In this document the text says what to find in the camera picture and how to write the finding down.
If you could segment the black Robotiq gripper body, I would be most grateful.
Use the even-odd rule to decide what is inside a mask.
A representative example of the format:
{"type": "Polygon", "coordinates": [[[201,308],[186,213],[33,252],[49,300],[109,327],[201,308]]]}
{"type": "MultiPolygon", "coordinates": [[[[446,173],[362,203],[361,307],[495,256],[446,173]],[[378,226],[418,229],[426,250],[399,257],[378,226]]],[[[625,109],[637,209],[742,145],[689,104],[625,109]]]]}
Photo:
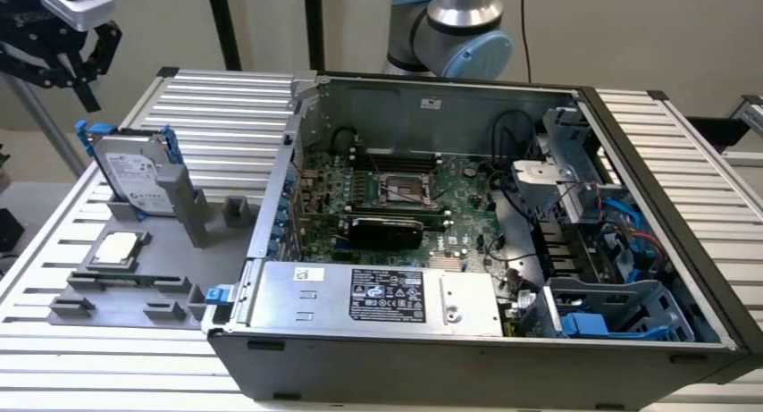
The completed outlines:
{"type": "Polygon", "coordinates": [[[10,53],[9,46],[53,69],[61,68],[59,56],[65,55],[75,70],[91,70],[82,56],[89,34],[89,29],[74,28],[41,4],[2,3],[2,70],[23,70],[29,64],[10,53]]]}

